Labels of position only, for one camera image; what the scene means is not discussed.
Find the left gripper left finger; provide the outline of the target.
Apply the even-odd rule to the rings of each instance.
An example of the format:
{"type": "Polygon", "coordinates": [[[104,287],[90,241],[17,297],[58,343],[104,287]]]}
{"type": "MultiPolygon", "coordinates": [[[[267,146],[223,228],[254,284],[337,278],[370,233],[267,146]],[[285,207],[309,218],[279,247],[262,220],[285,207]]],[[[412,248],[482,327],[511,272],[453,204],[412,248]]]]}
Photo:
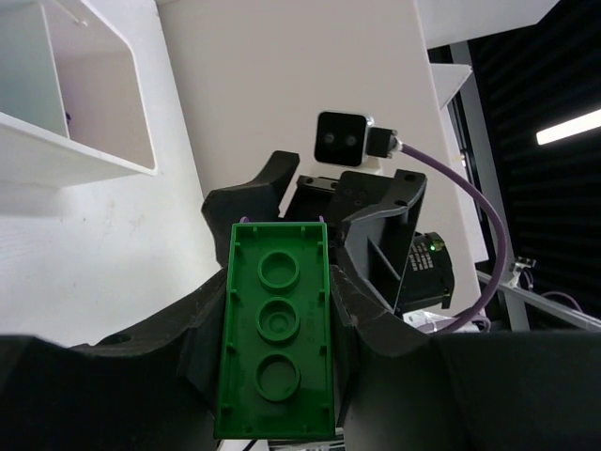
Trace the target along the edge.
{"type": "Polygon", "coordinates": [[[96,345],[1,339],[5,450],[213,450],[226,271],[96,345]]]}

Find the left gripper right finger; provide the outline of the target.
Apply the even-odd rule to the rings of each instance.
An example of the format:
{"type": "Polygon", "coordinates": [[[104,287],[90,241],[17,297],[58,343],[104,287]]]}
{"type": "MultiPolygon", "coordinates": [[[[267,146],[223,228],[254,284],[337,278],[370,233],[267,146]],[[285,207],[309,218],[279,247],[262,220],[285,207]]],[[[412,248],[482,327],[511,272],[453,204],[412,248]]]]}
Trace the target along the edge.
{"type": "Polygon", "coordinates": [[[600,336],[428,335],[331,268],[349,450],[596,450],[600,336]]]}

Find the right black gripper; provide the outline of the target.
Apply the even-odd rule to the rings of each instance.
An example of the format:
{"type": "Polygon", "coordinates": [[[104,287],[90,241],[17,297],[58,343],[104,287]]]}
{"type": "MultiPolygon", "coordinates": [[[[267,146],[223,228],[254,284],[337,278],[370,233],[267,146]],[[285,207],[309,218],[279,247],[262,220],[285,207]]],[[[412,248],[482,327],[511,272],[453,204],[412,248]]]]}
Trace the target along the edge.
{"type": "MultiPolygon", "coordinates": [[[[300,164],[297,153],[274,151],[250,181],[212,190],[201,211],[221,267],[228,263],[231,227],[242,217],[276,222],[280,203],[300,164]]],[[[284,214],[288,222],[323,222],[335,235],[337,266],[362,293],[393,312],[424,201],[423,173],[393,177],[344,171],[340,179],[299,176],[284,214]]]]}

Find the green lego piece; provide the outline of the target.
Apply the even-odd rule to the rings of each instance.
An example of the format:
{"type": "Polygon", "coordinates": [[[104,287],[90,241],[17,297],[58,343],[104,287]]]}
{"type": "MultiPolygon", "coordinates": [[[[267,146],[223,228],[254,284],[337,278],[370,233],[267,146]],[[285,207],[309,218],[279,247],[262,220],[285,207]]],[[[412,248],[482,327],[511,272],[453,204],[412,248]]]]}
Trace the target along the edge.
{"type": "Polygon", "coordinates": [[[232,226],[216,438],[334,436],[330,296],[325,224],[232,226]]]}

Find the white three-compartment container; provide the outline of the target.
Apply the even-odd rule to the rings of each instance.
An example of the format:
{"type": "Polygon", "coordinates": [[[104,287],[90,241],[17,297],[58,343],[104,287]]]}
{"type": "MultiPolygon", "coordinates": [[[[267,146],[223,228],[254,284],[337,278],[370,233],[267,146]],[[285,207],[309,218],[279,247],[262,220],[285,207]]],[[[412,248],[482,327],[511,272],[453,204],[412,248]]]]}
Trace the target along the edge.
{"type": "Polygon", "coordinates": [[[1,4],[1,212],[50,216],[64,188],[157,173],[132,47],[91,1],[1,4]]]}

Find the ceiling strip light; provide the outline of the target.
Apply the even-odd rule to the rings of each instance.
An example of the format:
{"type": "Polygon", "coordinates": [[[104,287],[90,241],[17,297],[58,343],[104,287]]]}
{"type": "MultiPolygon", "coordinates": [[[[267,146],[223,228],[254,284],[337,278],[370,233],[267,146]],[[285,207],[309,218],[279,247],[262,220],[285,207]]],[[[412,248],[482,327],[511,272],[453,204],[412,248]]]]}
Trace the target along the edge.
{"type": "Polygon", "coordinates": [[[565,122],[553,125],[535,135],[539,146],[544,146],[565,138],[598,129],[601,126],[601,110],[574,117],[565,122]]]}

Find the aluminium frame outside enclosure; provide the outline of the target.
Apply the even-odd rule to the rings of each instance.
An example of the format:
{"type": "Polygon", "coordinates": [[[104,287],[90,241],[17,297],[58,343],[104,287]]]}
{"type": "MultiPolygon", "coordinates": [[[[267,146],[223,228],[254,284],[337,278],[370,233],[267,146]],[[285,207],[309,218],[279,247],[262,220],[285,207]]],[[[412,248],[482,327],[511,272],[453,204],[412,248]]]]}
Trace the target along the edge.
{"type": "MultiPolygon", "coordinates": [[[[494,161],[485,110],[472,70],[467,43],[456,43],[428,51],[430,62],[439,69],[452,68],[467,73],[457,92],[442,110],[443,125],[451,133],[451,144],[458,148],[454,162],[459,173],[466,176],[491,202],[503,222],[507,221],[497,167],[494,161]]],[[[540,264],[531,257],[514,255],[513,243],[507,241],[507,264],[502,282],[492,302],[486,308],[496,329],[505,326],[511,331],[561,328],[598,333],[600,320],[583,312],[581,303],[561,290],[534,291],[532,274],[540,264]]]]}

